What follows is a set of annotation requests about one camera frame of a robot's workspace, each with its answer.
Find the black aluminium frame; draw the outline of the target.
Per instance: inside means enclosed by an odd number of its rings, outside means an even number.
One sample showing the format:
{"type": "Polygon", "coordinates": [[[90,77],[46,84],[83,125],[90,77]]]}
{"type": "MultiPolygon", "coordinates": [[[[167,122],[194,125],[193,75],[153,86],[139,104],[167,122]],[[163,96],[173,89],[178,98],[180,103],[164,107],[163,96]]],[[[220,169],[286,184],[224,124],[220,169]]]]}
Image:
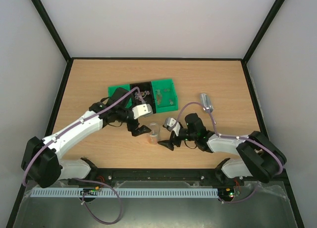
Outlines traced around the black aluminium frame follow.
{"type": "MultiPolygon", "coordinates": [[[[62,97],[64,95],[64,91],[66,89],[66,84],[69,78],[69,74],[71,72],[71,66],[73,64],[73,61],[76,59],[75,57],[71,57],[68,53],[68,51],[66,50],[65,45],[63,44],[59,34],[57,33],[57,30],[55,28],[55,26],[53,25],[44,5],[42,4],[41,0],[31,0],[33,6],[35,7],[35,9],[37,10],[39,16],[41,17],[42,21],[44,22],[47,30],[49,31],[50,35],[52,36],[53,40],[55,41],[55,44],[57,45],[58,49],[60,50],[62,56],[64,57],[65,61],[66,61],[66,67],[63,73],[63,77],[58,89],[58,93],[53,105],[53,109],[51,112],[51,116],[48,122],[48,126],[45,132],[45,135],[48,135],[49,133],[51,133],[53,131],[53,127],[55,125],[56,119],[57,119],[57,115],[58,115],[58,111],[61,105],[61,101],[62,101],[62,97]]],[[[273,19],[275,18],[275,16],[277,15],[278,11],[280,10],[280,8],[282,7],[282,5],[284,4],[285,0],[275,0],[274,4],[272,5],[270,11],[268,12],[266,18],[264,19],[263,24],[261,25],[260,29],[258,30],[255,38],[253,39],[249,49],[247,50],[247,53],[245,54],[245,56],[240,59],[240,58],[228,58],[227,61],[240,61],[242,64],[242,69],[245,75],[245,79],[246,79],[246,83],[248,86],[248,90],[250,93],[250,97],[253,103],[253,107],[254,107],[254,111],[255,111],[255,115],[257,117],[257,121],[260,127],[260,130],[264,133],[265,136],[267,136],[267,130],[264,124],[264,120],[263,120],[263,115],[260,112],[260,106],[259,106],[259,101],[256,97],[255,94],[255,88],[253,86],[253,84],[251,83],[251,76],[247,67],[247,63],[248,61],[251,59],[251,56],[253,55],[253,53],[255,52],[256,48],[258,47],[259,43],[261,42],[263,36],[265,35],[265,33],[267,32],[270,24],[272,23],[273,19]]],[[[127,174],[128,174],[128,178],[131,179],[134,176],[134,172],[140,172],[140,173],[147,173],[149,172],[150,175],[161,175],[163,172],[166,172],[168,175],[174,176],[176,175],[176,173],[181,173],[183,170],[182,169],[126,169],[127,174]]],[[[290,185],[290,181],[288,178],[287,173],[284,171],[280,176],[277,176],[275,178],[278,181],[283,181],[285,188],[286,188],[286,193],[288,195],[288,197],[290,198],[290,205],[292,208],[292,212],[294,214],[294,219],[296,221],[296,225],[299,228],[303,228],[304,227],[304,223],[302,220],[302,217],[300,215],[300,211],[298,209],[297,203],[296,203],[296,199],[292,190],[292,187],[290,185]]]]}

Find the metal scoop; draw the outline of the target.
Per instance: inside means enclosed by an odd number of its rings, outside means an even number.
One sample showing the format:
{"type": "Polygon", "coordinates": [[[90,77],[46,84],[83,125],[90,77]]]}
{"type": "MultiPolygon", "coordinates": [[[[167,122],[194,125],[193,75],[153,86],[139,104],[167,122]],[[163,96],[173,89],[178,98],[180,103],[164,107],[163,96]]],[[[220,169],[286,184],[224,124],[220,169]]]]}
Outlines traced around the metal scoop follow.
{"type": "Polygon", "coordinates": [[[200,101],[205,112],[208,112],[208,113],[213,112],[213,105],[212,105],[211,99],[206,93],[200,94],[200,101]]]}

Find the clear glass jar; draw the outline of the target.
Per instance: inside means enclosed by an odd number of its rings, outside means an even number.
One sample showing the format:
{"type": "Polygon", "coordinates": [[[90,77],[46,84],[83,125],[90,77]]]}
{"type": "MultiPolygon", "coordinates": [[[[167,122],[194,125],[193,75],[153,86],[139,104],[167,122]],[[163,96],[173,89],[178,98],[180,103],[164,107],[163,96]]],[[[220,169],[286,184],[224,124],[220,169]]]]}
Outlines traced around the clear glass jar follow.
{"type": "Polygon", "coordinates": [[[160,139],[160,126],[157,123],[150,123],[149,129],[151,130],[148,133],[148,142],[150,144],[157,144],[160,139]]]}

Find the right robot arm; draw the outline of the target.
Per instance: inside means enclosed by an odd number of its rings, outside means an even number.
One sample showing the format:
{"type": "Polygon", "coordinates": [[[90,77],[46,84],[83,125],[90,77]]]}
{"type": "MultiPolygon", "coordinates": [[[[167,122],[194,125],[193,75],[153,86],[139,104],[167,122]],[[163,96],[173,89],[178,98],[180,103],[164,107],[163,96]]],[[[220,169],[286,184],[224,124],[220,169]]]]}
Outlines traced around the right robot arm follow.
{"type": "Polygon", "coordinates": [[[287,161],[285,155],[261,132],[233,137],[216,135],[207,130],[197,113],[185,117],[186,126],[175,118],[166,119],[163,127],[171,132],[170,138],[158,142],[169,150],[180,147],[182,143],[194,142],[195,147],[207,153],[229,153],[237,158],[226,158],[216,167],[216,179],[227,184],[236,177],[254,177],[268,183],[283,171],[287,161]]]}

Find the green bin with gummy candies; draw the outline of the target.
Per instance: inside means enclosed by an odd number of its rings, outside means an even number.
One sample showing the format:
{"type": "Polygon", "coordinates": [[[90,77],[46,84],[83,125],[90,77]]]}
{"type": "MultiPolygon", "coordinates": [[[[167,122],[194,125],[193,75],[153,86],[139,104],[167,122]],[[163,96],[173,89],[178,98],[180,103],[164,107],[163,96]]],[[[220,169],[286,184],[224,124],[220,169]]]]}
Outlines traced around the green bin with gummy candies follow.
{"type": "Polygon", "coordinates": [[[178,110],[178,96],[173,79],[151,81],[156,113],[178,110]]]}

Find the green bin with wrapped candies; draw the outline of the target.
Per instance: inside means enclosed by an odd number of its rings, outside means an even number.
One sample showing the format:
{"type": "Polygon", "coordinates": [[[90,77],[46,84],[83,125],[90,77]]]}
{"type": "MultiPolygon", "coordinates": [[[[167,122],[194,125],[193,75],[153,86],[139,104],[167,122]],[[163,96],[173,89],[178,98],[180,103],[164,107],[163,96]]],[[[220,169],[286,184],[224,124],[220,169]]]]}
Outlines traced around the green bin with wrapped candies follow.
{"type": "MultiPolygon", "coordinates": [[[[126,93],[130,91],[130,85],[125,84],[125,85],[119,85],[119,86],[111,86],[108,87],[108,96],[109,99],[106,103],[106,106],[112,105],[115,101],[120,99],[122,96],[124,96],[126,93]]],[[[124,100],[122,100],[119,105],[129,108],[132,106],[132,99],[131,95],[127,96],[124,100]]]]}

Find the black bin with lollipops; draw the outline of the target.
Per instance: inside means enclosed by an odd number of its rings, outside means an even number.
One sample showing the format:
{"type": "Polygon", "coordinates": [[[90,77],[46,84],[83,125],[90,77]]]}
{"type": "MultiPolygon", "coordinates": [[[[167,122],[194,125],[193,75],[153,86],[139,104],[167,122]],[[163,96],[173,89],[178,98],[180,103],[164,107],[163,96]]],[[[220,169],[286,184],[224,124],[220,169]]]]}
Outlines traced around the black bin with lollipops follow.
{"type": "MultiPolygon", "coordinates": [[[[151,106],[153,113],[156,114],[155,97],[154,97],[152,83],[151,82],[133,83],[133,84],[130,84],[129,86],[130,86],[130,89],[133,89],[134,87],[139,88],[141,93],[140,94],[141,98],[147,104],[151,106]]],[[[132,103],[132,106],[142,104],[141,100],[139,99],[138,91],[134,91],[132,93],[131,103],[132,103]]]]}

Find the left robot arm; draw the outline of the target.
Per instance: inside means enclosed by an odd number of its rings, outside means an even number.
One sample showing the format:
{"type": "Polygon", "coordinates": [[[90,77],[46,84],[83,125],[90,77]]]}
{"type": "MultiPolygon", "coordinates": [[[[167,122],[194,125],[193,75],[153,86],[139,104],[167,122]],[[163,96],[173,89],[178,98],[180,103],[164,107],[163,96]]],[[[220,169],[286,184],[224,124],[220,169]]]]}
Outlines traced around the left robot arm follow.
{"type": "Polygon", "coordinates": [[[53,185],[58,180],[87,179],[94,164],[88,159],[64,160],[63,156],[90,134],[118,121],[127,125],[132,136],[137,137],[151,130],[140,125],[138,119],[151,115],[150,104],[144,100],[140,89],[128,91],[118,87],[112,96],[93,103],[77,120],[64,129],[39,139],[28,140],[22,159],[24,171],[22,184],[32,179],[41,188],[53,185]]]}

